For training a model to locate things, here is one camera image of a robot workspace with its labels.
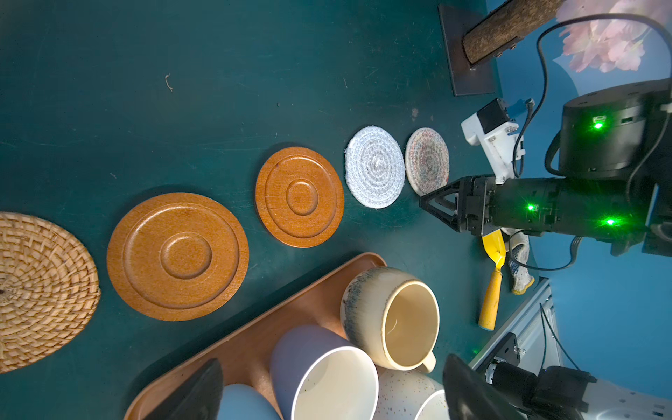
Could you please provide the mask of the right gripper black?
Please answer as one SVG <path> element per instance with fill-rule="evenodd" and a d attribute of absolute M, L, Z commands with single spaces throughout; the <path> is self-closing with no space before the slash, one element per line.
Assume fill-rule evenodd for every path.
<path fill-rule="evenodd" d="M 490 201 L 495 176 L 465 177 L 420 198 L 419 206 L 454 231 L 487 236 L 496 229 Z"/>

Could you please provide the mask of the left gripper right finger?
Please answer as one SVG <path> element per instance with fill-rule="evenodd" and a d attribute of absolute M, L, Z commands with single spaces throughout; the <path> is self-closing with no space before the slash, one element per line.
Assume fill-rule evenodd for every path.
<path fill-rule="evenodd" d="M 451 420 L 524 419 L 515 407 L 454 353 L 446 358 L 442 380 Z"/>

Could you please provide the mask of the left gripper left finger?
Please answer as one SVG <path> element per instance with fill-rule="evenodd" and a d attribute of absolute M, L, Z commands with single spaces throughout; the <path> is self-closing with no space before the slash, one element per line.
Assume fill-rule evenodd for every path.
<path fill-rule="evenodd" d="M 145 419 L 216 419 L 224 388 L 220 366 L 217 359 L 209 360 Z"/>

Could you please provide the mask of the light blue mug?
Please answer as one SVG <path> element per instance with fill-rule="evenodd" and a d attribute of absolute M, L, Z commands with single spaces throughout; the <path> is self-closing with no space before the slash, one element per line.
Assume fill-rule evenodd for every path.
<path fill-rule="evenodd" d="M 271 403 L 248 385 L 227 385 L 220 401 L 217 420 L 280 420 Z"/>

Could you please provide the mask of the grey woven coaster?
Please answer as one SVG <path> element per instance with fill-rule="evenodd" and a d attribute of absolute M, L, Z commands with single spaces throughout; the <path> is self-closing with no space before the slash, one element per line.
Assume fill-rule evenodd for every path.
<path fill-rule="evenodd" d="M 367 208 L 393 204 L 404 188 L 405 166 L 400 146 L 385 129 L 367 126 L 349 141 L 345 151 L 346 184 Z"/>

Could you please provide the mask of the beige glazed mug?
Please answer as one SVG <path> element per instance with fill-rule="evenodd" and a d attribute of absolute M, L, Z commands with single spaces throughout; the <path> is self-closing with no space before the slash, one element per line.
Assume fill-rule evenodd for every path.
<path fill-rule="evenodd" d="M 376 267 L 358 275 L 341 300 L 346 337 L 383 369 L 428 374 L 437 360 L 440 312 L 432 289 L 409 273 Z"/>

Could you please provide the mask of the purple mug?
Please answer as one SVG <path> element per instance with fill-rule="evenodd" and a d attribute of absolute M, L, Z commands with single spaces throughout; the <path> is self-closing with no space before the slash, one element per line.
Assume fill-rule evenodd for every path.
<path fill-rule="evenodd" d="M 276 343 L 271 381 L 284 419 L 372 419 L 379 376 L 372 359 L 335 332 L 301 325 Z"/>

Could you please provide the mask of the wooden coaster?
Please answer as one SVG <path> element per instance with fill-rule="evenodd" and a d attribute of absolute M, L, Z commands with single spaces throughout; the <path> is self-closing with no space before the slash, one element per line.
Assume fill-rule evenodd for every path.
<path fill-rule="evenodd" d="M 264 227 L 294 248 L 326 242 L 344 215 L 339 175 L 327 159 L 305 147 L 283 148 L 270 156 L 258 173 L 255 191 Z"/>
<path fill-rule="evenodd" d="M 110 238 L 107 269 L 122 300 L 163 321 L 204 317 L 238 292 L 250 264 L 242 224 L 199 194 L 172 192 L 127 213 Z"/>

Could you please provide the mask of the woven rattan coaster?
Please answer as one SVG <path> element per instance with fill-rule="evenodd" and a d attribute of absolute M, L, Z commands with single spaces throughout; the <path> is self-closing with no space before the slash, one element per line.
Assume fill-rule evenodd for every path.
<path fill-rule="evenodd" d="M 1 371 L 32 365 L 70 343 L 101 300 L 87 248 L 48 220 L 1 214 Z"/>

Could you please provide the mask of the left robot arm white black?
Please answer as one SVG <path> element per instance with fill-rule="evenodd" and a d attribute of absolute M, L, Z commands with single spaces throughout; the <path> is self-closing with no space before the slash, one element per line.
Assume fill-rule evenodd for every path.
<path fill-rule="evenodd" d="M 507 362 L 488 368 L 486 383 L 451 355 L 444 381 L 386 371 L 376 419 L 669 419 L 671 403 L 600 381 L 585 371 L 550 366 L 539 374 Z M 225 384 L 210 360 L 145 414 L 147 419 L 278 419 L 271 402 L 248 385 Z"/>

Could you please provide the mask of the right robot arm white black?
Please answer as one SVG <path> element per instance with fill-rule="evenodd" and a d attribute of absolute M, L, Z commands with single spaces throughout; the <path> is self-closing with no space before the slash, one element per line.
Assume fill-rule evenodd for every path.
<path fill-rule="evenodd" d="M 423 196 L 421 208 L 454 231 L 511 228 L 671 253 L 671 82 L 603 89 L 565 104 L 546 152 L 548 178 L 465 177 Z"/>

